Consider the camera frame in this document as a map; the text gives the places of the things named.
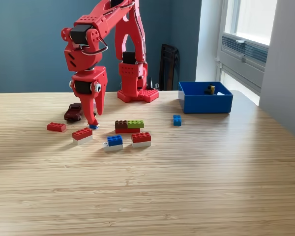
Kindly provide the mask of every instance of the dark red lego brick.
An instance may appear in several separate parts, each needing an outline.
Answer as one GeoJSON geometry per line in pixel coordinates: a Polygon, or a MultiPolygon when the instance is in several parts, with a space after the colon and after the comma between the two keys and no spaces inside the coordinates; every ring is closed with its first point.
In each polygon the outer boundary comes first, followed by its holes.
{"type": "Polygon", "coordinates": [[[148,132],[140,133],[140,134],[132,134],[131,139],[134,144],[143,143],[143,142],[151,141],[151,135],[148,132]]]}
{"type": "Polygon", "coordinates": [[[128,121],[126,121],[126,120],[116,120],[115,129],[127,129],[127,128],[128,128],[128,121]]]}
{"type": "Polygon", "coordinates": [[[140,129],[116,129],[116,134],[134,134],[134,133],[140,133],[140,129]]]}
{"type": "Polygon", "coordinates": [[[79,141],[79,140],[89,137],[91,135],[93,135],[93,131],[88,127],[72,133],[72,137],[76,141],[79,141]]]}
{"type": "Polygon", "coordinates": [[[65,124],[51,122],[50,124],[47,125],[47,130],[49,131],[63,132],[66,129],[67,128],[65,124]]]}

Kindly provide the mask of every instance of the lego brick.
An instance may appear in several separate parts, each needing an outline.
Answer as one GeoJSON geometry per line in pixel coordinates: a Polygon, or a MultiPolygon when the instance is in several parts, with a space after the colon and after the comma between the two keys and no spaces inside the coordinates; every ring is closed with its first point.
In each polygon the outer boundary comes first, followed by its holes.
{"type": "Polygon", "coordinates": [[[142,148],[151,146],[151,141],[142,142],[142,143],[132,143],[133,148],[142,148]]]}
{"type": "Polygon", "coordinates": [[[66,130],[66,126],[65,124],[51,122],[50,124],[47,125],[47,130],[63,132],[64,130],[66,130]]]}
{"type": "Polygon", "coordinates": [[[98,124],[98,125],[90,124],[90,125],[89,125],[89,128],[90,128],[90,129],[98,129],[98,128],[99,128],[99,124],[98,124]]]}
{"type": "Polygon", "coordinates": [[[174,115],[173,120],[174,120],[174,126],[181,126],[181,116],[174,115]]]}
{"type": "Polygon", "coordinates": [[[128,121],[126,121],[126,120],[116,120],[115,129],[127,129],[127,128],[128,128],[128,121]]]}
{"type": "Polygon", "coordinates": [[[82,145],[82,144],[85,144],[85,143],[87,143],[87,142],[89,142],[89,141],[91,141],[91,140],[93,140],[93,135],[88,136],[88,137],[83,138],[83,139],[80,139],[80,140],[75,140],[75,139],[73,139],[73,143],[74,143],[75,145],[82,145]]]}
{"type": "Polygon", "coordinates": [[[91,135],[93,135],[93,131],[88,127],[72,133],[72,137],[77,141],[91,135]]]}
{"type": "Polygon", "coordinates": [[[107,137],[108,146],[117,146],[122,145],[122,136],[121,135],[115,135],[115,136],[109,136],[107,137]]]}
{"type": "Polygon", "coordinates": [[[104,151],[118,151],[123,150],[123,145],[108,146],[108,142],[103,143],[104,151]]]}
{"type": "Polygon", "coordinates": [[[134,134],[140,133],[140,129],[116,129],[116,134],[134,134]]]}
{"type": "Polygon", "coordinates": [[[128,129],[144,128],[143,120],[128,120],[128,129]]]}
{"type": "Polygon", "coordinates": [[[134,144],[144,143],[144,142],[151,141],[151,135],[148,132],[140,133],[140,134],[132,134],[131,140],[134,144]]]}

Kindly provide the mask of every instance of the window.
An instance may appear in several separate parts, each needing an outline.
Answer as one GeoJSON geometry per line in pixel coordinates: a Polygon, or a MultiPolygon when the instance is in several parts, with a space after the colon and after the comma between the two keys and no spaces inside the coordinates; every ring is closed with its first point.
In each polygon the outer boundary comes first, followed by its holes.
{"type": "Polygon", "coordinates": [[[253,103],[259,106],[260,96],[256,95],[252,90],[248,89],[246,86],[242,85],[236,79],[234,79],[231,75],[222,71],[221,83],[228,90],[237,90],[248,97],[253,103]]]}
{"type": "Polygon", "coordinates": [[[229,0],[225,33],[270,45],[277,0],[229,0]]]}
{"type": "Polygon", "coordinates": [[[276,4],[277,0],[223,0],[218,81],[226,72],[260,95],[276,4]]]}

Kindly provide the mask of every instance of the red lego brick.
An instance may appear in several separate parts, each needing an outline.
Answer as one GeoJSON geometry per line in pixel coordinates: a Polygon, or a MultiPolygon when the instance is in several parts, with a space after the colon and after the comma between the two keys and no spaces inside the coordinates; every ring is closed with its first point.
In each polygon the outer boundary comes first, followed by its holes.
{"type": "Polygon", "coordinates": [[[47,130],[49,131],[63,132],[66,129],[67,128],[65,124],[51,122],[50,124],[47,125],[47,130]]]}
{"type": "Polygon", "coordinates": [[[140,129],[116,129],[116,134],[134,134],[134,133],[140,133],[140,129]]]}
{"type": "Polygon", "coordinates": [[[91,135],[93,135],[93,131],[88,127],[72,133],[72,137],[76,141],[79,141],[79,140],[89,137],[91,135]]]}
{"type": "Polygon", "coordinates": [[[148,132],[140,133],[140,134],[132,134],[131,139],[134,144],[143,143],[143,142],[151,141],[151,135],[148,132]]]}

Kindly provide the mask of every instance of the blue lego brick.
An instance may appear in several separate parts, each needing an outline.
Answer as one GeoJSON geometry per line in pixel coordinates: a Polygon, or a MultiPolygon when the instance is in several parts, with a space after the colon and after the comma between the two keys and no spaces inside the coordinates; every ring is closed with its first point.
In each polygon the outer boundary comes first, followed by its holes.
{"type": "Polygon", "coordinates": [[[98,125],[90,124],[90,125],[89,125],[89,128],[90,128],[90,129],[98,129],[98,128],[99,128],[99,124],[98,124],[98,125]]]}
{"type": "Polygon", "coordinates": [[[123,144],[122,136],[121,135],[109,136],[107,137],[107,142],[109,147],[122,145],[123,144]]]}
{"type": "Polygon", "coordinates": [[[174,115],[174,126],[181,126],[181,116],[180,115],[174,115]]]}
{"type": "Polygon", "coordinates": [[[221,82],[179,82],[178,98],[184,113],[230,113],[232,110],[233,94],[221,82]],[[210,84],[215,86],[215,92],[206,95],[210,84]]]}

